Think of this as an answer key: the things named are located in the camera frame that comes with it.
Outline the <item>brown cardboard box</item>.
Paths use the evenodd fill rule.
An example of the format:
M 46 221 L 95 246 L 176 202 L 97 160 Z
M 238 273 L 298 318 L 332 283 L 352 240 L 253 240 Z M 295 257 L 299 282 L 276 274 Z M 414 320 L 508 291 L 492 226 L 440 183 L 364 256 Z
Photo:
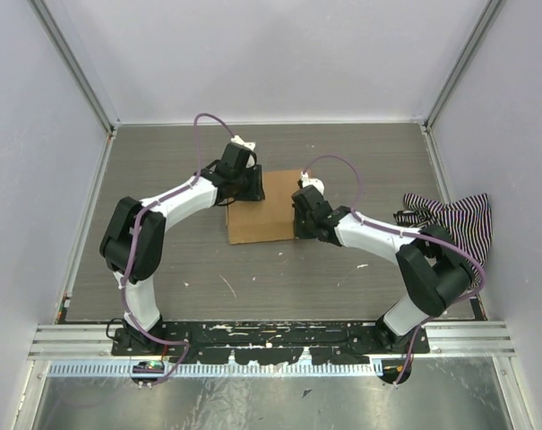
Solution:
M 292 240 L 295 238 L 292 194 L 299 189 L 301 170 L 265 172 L 265 199 L 236 202 L 227 208 L 228 241 L 231 245 Z

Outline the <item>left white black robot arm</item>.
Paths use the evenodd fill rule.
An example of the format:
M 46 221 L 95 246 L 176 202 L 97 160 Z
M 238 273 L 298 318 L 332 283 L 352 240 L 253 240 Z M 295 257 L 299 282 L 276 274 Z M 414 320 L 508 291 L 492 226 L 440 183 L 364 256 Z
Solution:
M 256 144 L 234 136 L 220 159 L 186 182 L 154 197 L 122 198 L 116 205 L 99 253 L 118 282 L 128 344 L 146 356 L 173 343 L 165 339 L 153 275 L 162 259 L 166 233 L 199 211 L 265 198 Z

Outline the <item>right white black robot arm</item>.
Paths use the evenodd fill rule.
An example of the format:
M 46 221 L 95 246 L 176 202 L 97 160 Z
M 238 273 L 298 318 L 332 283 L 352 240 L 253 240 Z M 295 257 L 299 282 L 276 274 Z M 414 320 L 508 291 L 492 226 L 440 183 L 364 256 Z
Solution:
M 300 180 L 292 202 L 296 237 L 362 250 L 399 268 L 406 295 L 374 327 L 375 341 L 388 353 L 402 351 L 412 330 L 442 315 L 474 281 L 468 256 L 441 226 L 399 228 L 347 206 L 334 209 L 316 179 Z

